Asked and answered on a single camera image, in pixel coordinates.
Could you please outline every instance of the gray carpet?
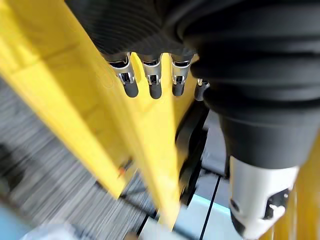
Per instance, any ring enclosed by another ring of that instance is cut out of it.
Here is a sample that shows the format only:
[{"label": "gray carpet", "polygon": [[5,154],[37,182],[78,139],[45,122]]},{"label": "gray carpet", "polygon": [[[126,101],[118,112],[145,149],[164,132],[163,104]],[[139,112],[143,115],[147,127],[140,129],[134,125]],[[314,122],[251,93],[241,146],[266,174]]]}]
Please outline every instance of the gray carpet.
[{"label": "gray carpet", "polygon": [[[95,178],[1,79],[0,176],[9,181],[9,199],[37,225],[69,222],[97,240],[122,240],[145,217],[97,187]],[[136,175],[127,191],[141,186]],[[154,211],[147,193],[132,199]]]}]

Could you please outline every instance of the yellow panel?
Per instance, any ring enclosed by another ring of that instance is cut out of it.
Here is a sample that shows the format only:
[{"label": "yellow panel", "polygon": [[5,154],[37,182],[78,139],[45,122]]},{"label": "yellow panel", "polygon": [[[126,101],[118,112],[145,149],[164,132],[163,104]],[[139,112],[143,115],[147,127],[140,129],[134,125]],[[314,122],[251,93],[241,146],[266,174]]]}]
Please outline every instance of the yellow panel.
[{"label": "yellow panel", "polygon": [[130,154],[101,101],[97,71],[89,64],[94,58],[83,53],[84,43],[71,29],[75,23],[63,1],[0,1],[0,70],[34,112],[118,197],[125,178],[130,178],[120,175],[119,167]]},{"label": "yellow panel", "polygon": [[131,153],[161,214],[173,227],[180,209],[177,126],[196,81],[172,94],[171,61],[162,57],[162,97],[152,99],[132,54],[139,95],[129,98],[115,73],[63,1],[0,0],[0,71],[51,130],[115,197],[118,169]]}]

